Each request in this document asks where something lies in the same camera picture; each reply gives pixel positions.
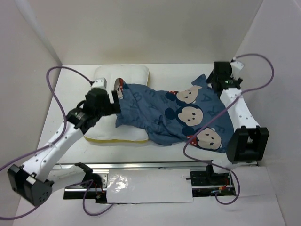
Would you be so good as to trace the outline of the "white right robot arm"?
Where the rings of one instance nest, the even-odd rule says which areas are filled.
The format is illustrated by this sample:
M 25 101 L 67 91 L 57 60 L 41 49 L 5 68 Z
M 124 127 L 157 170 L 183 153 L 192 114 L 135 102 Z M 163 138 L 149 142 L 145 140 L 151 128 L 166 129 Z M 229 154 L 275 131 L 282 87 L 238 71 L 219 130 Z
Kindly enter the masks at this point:
M 238 61 L 217 61 L 206 82 L 211 85 L 227 108 L 234 134 L 226 145 L 226 153 L 213 160 L 214 168 L 205 173 L 206 181 L 217 184 L 223 168 L 234 169 L 239 163 L 252 163 L 263 158 L 269 131 L 261 127 L 250 113 L 242 96 L 241 78 L 234 78 L 244 65 Z

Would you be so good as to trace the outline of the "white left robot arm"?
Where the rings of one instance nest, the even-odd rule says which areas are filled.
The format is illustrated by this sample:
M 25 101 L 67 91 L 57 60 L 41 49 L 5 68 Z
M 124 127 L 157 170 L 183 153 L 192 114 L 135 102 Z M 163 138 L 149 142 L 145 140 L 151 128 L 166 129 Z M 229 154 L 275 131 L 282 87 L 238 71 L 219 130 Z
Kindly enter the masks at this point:
M 72 184 L 83 188 L 92 183 L 103 186 L 100 176 L 83 163 L 75 163 L 70 169 L 50 176 L 52 168 L 67 150 L 81 139 L 104 116 L 121 112 L 117 92 L 112 91 L 113 102 L 109 94 L 101 88 L 92 88 L 85 100 L 70 110 L 57 133 L 51 137 L 48 146 L 35 154 L 21 166 L 13 164 L 8 169 L 8 178 L 13 191 L 33 206 L 42 205 L 52 192 Z

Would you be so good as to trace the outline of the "white pillow with yellow edge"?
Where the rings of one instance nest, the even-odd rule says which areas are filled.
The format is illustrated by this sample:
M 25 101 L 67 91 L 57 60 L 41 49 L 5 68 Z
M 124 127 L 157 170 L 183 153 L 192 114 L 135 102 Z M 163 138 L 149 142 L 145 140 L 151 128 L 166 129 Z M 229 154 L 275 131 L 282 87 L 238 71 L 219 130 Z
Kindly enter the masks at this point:
M 147 85 L 149 69 L 144 65 L 102 65 L 96 68 L 94 79 L 107 81 L 107 91 L 117 91 L 122 112 L 129 104 L 129 101 L 122 100 L 123 83 Z M 144 129 L 129 125 L 116 127 L 116 122 L 122 120 L 121 115 L 110 115 L 102 117 L 97 124 L 89 129 L 84 135 L 86 141 L 91 143 L 144 143 L 148 135 Z

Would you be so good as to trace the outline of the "blue cartoon print pillowcase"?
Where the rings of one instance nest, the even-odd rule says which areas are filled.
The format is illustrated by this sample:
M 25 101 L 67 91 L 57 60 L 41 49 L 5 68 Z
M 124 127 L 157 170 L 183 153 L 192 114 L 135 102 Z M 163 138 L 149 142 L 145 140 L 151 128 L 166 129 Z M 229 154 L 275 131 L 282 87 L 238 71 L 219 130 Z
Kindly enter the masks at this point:
M 116 122 L 116 127 L 129 125 L 144 129 L 149 140 L 159 145 L 187 142 L 196 135 L 190 142 L 193 147 L 225 153 L 234 134 L 228 113 L 207 125 L 225 106 L 207 85 L 204 74 L 184 91 L 154 90 L 124 82 L 122 100 L 128 100 L 129 104 L 118 114 L 122 120 Z

